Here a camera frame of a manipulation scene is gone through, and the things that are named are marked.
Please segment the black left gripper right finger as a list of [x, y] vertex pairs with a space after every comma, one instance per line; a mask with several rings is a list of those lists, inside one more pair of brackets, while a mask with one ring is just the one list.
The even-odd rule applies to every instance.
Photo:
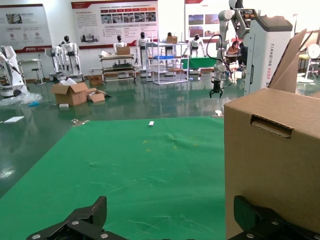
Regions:
[[251, 204], [243, 196], [233, 199], [233, 215], [241, 232], [231, 240], [318, 240], [320, 234], [294, 225], [273, 209]]

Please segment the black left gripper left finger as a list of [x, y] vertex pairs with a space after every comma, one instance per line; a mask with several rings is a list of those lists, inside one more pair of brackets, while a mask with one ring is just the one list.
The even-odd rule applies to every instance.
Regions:
[[107, 197], [99, 196], [90, 206], [75, 209], [65, 220], [32, 233], [28, 240], [123, 240], [103, 229], [107, 219]]

